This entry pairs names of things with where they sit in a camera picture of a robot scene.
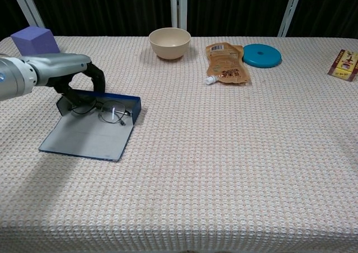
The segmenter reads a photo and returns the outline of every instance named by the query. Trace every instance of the white tablecloth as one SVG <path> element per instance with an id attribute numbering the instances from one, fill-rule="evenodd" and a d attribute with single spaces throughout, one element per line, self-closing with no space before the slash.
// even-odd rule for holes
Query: white tablecloth
<path id="1" fill-rule="evenodd" d="M 358 80 L 327 75 L 358 40 L 192 38 L 176 62 L 147 38 L 56 41 L 143 109 L 106 162 L 38 151 L 60 118 L 53 88 L 0 102 L 0 252 L 358 252 Z M 272 45 L 282 63 L 207 86 L 218 41 Z M 0 52 L 19 56 L 10 38 Z"/>

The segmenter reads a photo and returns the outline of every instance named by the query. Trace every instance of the teal lid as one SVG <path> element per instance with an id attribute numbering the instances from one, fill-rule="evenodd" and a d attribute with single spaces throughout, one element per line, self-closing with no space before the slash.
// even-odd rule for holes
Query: teal lid
<path id="1" fill-rule="evenodd" d="M 274 67 L 281 62 L 281 53 L 264 44 L 249 44 L 244 47 L 243 61 L 253 67 Z"/>

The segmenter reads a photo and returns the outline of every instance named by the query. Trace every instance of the glasses lens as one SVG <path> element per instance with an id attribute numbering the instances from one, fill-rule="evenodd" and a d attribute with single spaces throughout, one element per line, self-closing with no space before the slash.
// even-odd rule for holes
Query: glasses lens
<path id="1" fill-rule="evenodd" d="M 92 100 L 89 102 L 84 102 L 81 106 L 77 106 L 72 109 L 73 112 L 77 114 L 86 114 L 90 112 L 96 106 L 96 100 Z"/>
<path id="2" fill-rule="evenodd" d="M 116 101 L 105 102 L 101 109 L 101 117 L 108 123 L 117 123 L 125 112 L 125 105 Z"/>

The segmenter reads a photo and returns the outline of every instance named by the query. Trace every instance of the eyeglasses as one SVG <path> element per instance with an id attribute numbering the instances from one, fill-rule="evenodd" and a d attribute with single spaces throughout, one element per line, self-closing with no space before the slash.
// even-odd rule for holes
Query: eyeglasses
<path id="1" fill-rule="evenodd" d="M 123 103 L 112 100 L 106 102 L 99 102 L 96 99 L 91 102 L 86 101 L 81 106 L 72 107 L 71 111 L 79 115 L 84 115 L 93 109 L 99 109 L 101 119 L 107 123 L 120 123 L 121 125 L 125 125 L 122 120 L 123 116 L 131 116 L 131 113 L 127 111 Z"/>

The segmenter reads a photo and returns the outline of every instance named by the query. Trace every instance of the purple cube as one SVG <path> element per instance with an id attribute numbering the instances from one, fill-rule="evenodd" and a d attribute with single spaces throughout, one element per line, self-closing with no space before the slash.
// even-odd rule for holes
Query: purple cube
<path id="1" fill-rule="evenodd" d="M 29 26 L 11 35 L 21 55 L 59 53 L 60 50 L 51 30 Z"/>

